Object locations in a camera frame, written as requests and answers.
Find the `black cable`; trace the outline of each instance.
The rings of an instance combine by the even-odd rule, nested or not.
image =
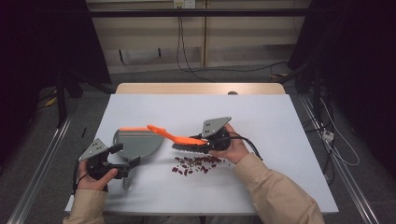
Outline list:
[[[193,73],[196,77],[198,77],[195,73],[196,72],[205,72],[205,71],[224,71],[224,72],[255,72],[255,71],[260,71],[266,68],[271,68],[274,65],[277,64],[281,64],[281,63],[288,63],[288,62],[278,62],[278,63],[272,63],[270,65],[266,65],[264,67],[260,67],[260,68],[253,68],[253,69],[246,69],[246,70],[237,70],[237,69],[225,69],[225,68],[204,68],[204,69],[195,69],[192,70],[189,62],[187,60],[187,56],[186,56],[186,50],[185,50],[185,46],[184,46],[184,33],[183,33],[183,20],[181,19],[181,17],[178,18],[178,22],[179,22],[179,26],[178,26],[178,41],[177,41],[177,66],[178,68],[183,71],[183,72],[188,72],[188,73]],[[178,60],[178,52],[179,52],[179,46],[180,46],[180,38],[181,38],[181,42],[183,45],[183,52],[184,52],[184,58],[186,60],[186,64],[189,68],[189,70],[185,70],[180,66],[179,60]],[[207,78],[203,78],[203,77],[198,77],[200,79],[204,79],[206,81],[210,81],[210,82],[214,82],[213,80],[207,79]]]
[[[305,69],[307,69],[309,67],[309,64],[311,64],[310,60],[308,60],[307,62],[302,64],[300,67],[298,67],[294,71],[290,72],[287,76],[282,77],[280,80],[277,81],[277,83],[282,84],[282,85],[285,84],[286,82],[288,82],[292,78],[294,78],[297,75],[301,74]]]
[[[268,83],[271,83],[272,77],[273,77],[273,75],[272,75],[272,66],[270,66],[270,79],[267,81]]]
[[[330,182],[328,182],[328,185],[330,186],[332,184],[332,182],[334,181],[334,179],[335,179],[334,163],[332,162],[332,150],[327,151],[326,145],[324,144],[323,141],[321,141],[321,142],[322,142],[322,144],[324,146],[324,149],[327,152],[326,162],[325,162],[324,167],[322,168],[322,173],[325,175],[326,174],[326,170],[327,170],[327,166],[329,165],[329,163],[332,165],[332,177],[328,176],[329,179],[330,179]]]
[[[308,126],[308,124],[310,124],[311,121],[313,121],[314,119],[316,119],[316,117],[313,117],[312,119],[306,120],[304,122],[301,123],[301,125],[303,126],[303,128],[305,128],[306,126]]]
[[[76,190],[77,190],[77,187],[78,187],[78,182],[79,182],[83,177],[85,177],[85,175],[88,174],[88,173],[85,174],[82,178],[80,178],[80,179],[78,180],[78,182],[76,182],[76,181],[77,181],[78,164],[79,164],[78,159],[82,156],[82,154],[84,154],[84,152],[85,152],[86,149],[87,149],[87,148],[84,148],[84,150],[82,150],[82,152],[78,155],[78,158],[76,159],[76,163],[75,163],[75,167],[74,167],[74,172],[73,172],[73,192],[72,192],[73,195],[76,194]]]
[[[258,158],[260,158],[260,160],[262,160],[262,157],[260,156],[259,151],[257,150],[257,148],[254,146],[254,144],[250,140],[248,140],[246,137],[241,136],[239,133],[233,133],[233,134],[236,134],[237,136],[230,136],[230,137],[227,137],[226,139],[242,139],[242,140],[244,140],[245,142],[247,142],[249,144],[251,149],[253,149],[256,156]]]
[[[182,41],[182,44],[183,44],[184,59],[186,60],[187,67],[189,68],[190,71],[185,71],[184,69],[182,69],[181,66],[180,66],[180,63],[178,61],[178,51],[179,51],[179,48],[180,48],[180,37],[181,37],[181,41]],[[207,79],[207,78],[204,78],[204,77],[199,77],[198,75],[196,75],[191,70],[190,65],[189,65],[189,61],[187,60],[186,49],[184,47],[183,20],[181,19],[181,17],[178,17],[178,41],[177,41],[177,56],[176,56],[176,58],[177,58],[177,66],[178,66],[178,68],[180,68],[181,71],[192,73],[195,77],[198,77],[198,78],[200,78],[202,80],[205,80],[205,81],[208,81],[208,82],[215,82],[213,80],[210,80],[210,79]]]
[[[326,106],[329,108],[329,112],[331,113],[330,116],[332,117],[332,106],[330,105],[330,103],[328,103],[328,100],[326,99]],[[323,124],[319,124],[320,127],[316,128],[316,129],[311,129],[311,130],[304,130],[306,133],[311,133],[311,132],[317,132],[317,131],[322,131],[323,129],[329,127],[329,125],[332,127],[332,121],[329,119],[328,122],[323,125]]]

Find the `beige sleeve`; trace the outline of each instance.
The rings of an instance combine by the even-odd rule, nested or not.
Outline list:
[[[70,217],[64,218],[64,224],[101,224],[107,192],[92,189],[78,189],[73,201]]]
[[[264,223],[324,223],[316,201],[291,179],[250,153],[234,168]]]

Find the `person's right hand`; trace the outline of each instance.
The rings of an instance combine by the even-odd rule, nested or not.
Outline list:
[[[78,165],[78,189],[103,190],[110,180],[117,175],[116,168],[111,169],[101,179],[96,180],[87,175],[87,161],[81,161]]]
[[[236,131],[229,123],[225,124],[224,128],[227,130],[230,136],[237,136],[235,134]],[[209,154],[214,157],[227,159],[233,164],[237,164],[242,159],[244,159],[246,155],[249,154],[249,152],[242,139],[233,139],[231,140],[230,146],[226,150],[223,151],[210,150]]]

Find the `cable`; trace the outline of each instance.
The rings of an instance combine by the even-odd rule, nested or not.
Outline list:
[[[270,79],[267,81],[268,83],[271,83],[272,77],[273,77],[273,75],[272,75],[272,66],[270,66]]]
[[[316,119],[316,117],[313,117],[312,119],[306,120],[304,122],[301,123],[301,125],[303,126],[303,128],[305,128],[306,126],[308,126],[308,124],[310,124],[311,121],[313,121],[314,119]]]
[[[328,121],[325,125],[321,124],[319,128],[316,129],[310,129],[310,130],[304,130],[306,133],[312,133],[312,132],[321,132],[323,131],[323,129],[327,128],[329,125],[331,125],[332,123],[330,121]]]
[[[326,175],[327,165],[329,163],[332,164],[332,178],[330,178],[330,183],[328,183],[328,185],[330,186],[332,184],[332,182],[334,181],[334,178],[335,178],[334,163],[332,162],[332,158],[331,158],[332,150],[328,151],[327,148],[326,148],[326,145],[324,144],[324,142],[321,141],[321,143],[322,143],[324,149],[326,150],[326,154],[327,154],[327,159],[326,159],[326,162],[325,162],[324,167],[322,169],[322,173],[324,175]]]
[[[82,150],[82,152],[79,153],[78,158],[80,158],[80,157],[82,156],[82,154],[84,154],[84,152],[85,152],[86,149],[87,149],[87,148],[84,148],[84,150]],[[82,178],[80,178],[80,179],[78,180],[78,182],[76,182],[76,181],[77,181],[77,171],[78,171],[78,159],[76,160],[75,167],[74,167],[74,172],[73,172],[73,192],[72,192],[73,195],[76,194],[76,190],[77,190],[77,187],[78,187],[78,182],[79,182],[83,177],[85,177],[85,176],[88,174],[88,173],[85,174]]]
[[[181,42],[182,42],[182,46],[183,46],[183,53],[184,53],[184,59],[186,61],[186,64],[189,68],[189,70],[185,70],[180,66],[179,60],[178,60],[178,52],[179,52],[179,48],[180,48],[180,38],[181,38]],[[206,80],[206,81],[210,81],[210,82],[215,82],[213,80],[207,79],[207,78],[203,78],[203,77],[199,77],[197,76],[195,73],[196,72],[205,72],[205,71],[225,71],[225,72],[255,72],[255,71],[260,71],[266,68],[271,68],[274,65],[277,64],[281,64],[281,63],[288,63],[288,62],[278,62],[278,63],[272,63],[270,65],[265,65],[264,67],[260,67],[260,68],[253,68],[253,69],[244,69],[244,70],[237,70],[237,69],[225,69],[225,68],[205,68],[205,69],[195,69],[192,70],[190,65],[189,65],[189,61],[187,60],[187,55],[186,55],[186,50],[185,50],[185,45],[184,45],[184,32],[183,32],[183,20],[181,17],[178,18],[178,41],[177,41],[177,66],[178,68],[183,71],[183,72],[188,72],[188,73],[192,73],[193,75],[195,75],[196,77]]]
[[[246,137],[241,136],[239,133],[233,133],[233,134],[236,134],[237,136],[230,136],[230,137],[227,137],[227,139],[242,139],[242,140],[244,140],[245,142],[247,142],[249,144],[251,149],[253,149],[256,156],[258,158],[260,158],[260,160],[262,160],[262,157],[260,156],[259,151],[257,150],[257,148],[254,146],[254,144],[250,140],[248,140]]]
[[[332,120],[332,118],[331,118],[331,114],[330,114],[330,112],[329,112],[329,110],[328,110],[326,104],[324,103],[323,99],[320,98],[320,101],[323,103],[324,108],[326,109],[326,111],[327,111],[327,113],[328,113],[328,115],[329,115],[329,119],[330,119],[330,121],[332,122],[332,126],[333,126],[334,129],[338,132],[338,134],[340,134],[341,138],[348,144],[348,146],[349,146],[350,149],[353,151],[353,153],[355,154],[355,156],[356,156],[356,158],[358,159],[358,161],[357,161],[356,163],[351,163],[351,162],[345,161],[345,160],[341,157],[340,154],[338,154],[336,151],[334,151],[334,149],[330,146],[330,144],[329,144],[329,142],[328,142],[327,140],[324,140],[324,141],[329,145],[329,148],[330,148],[330,150],[334,153],[334,155],[335,155],[338,159],[340,159],[343,163],[345,163],[345,164],[347,164],[347,165],[350,165],[350,166],[357,166],[357,165],[359,165],[359,164],[361,163],[361,159],[359,158],[358,153],[356,153],[356,151],[355,151],[355,149],[352,147],[352,145],[350,145],[350,144],[348,143],[348,141],[345,139],[345,137],[340,133],[340,131],[338,131],[337,127],[335,126],[335,124],[334,124],[334,122],[333,122],[333,120]]]
[[[182,41],[182,44],[183,44],[184,59],[186,60],[187,67],[189,67],[190,71],[185,71],[184,69],[182,69],[180,67],[180,63],[178,62],[178,51],[179,51],[179,48],[180,48],[180,37],[181,37],[181,41]],[[213,80],[210,80],[210,79],[207,79],[207,78],[204,78],[204,77],[199,77],[191,70],[190,65],[189,65],[189,61],[187,60],[186,50],[185,50],[185,47],[184,47],[183,20],[181,19],[181,17],[178,17],[178,41],[177,41],[177,56],[176,56],[176,58],[177,58],[177,66],[178,66],[178,68],[180,68],[181,71],[190,72],[195,77],[198,77],[198,78],[200,78],[202,80],[205,80],[205,81],[208,81],[208,82],[215,82]]]

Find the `orange handle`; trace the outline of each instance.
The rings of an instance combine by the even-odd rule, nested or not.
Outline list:
[[[125,132],[139,132],[139,131],[149,131],[148,128],[144,127],[120,127],[120,131],[125,131]]]
[[[148,129],[150,129],[152,132],[159,134],[160,136],[163,136],[167,139],[172,140],[176,144],[181,144],[181,145],[203,145],[206,144],[207,142],[201,139],[195,139],[195,138],[189,138],[189,137],[183,137],[183,136],[173,136],[172,134],[168,133],[164,128],[159,128],[154,125],[149,124]]]

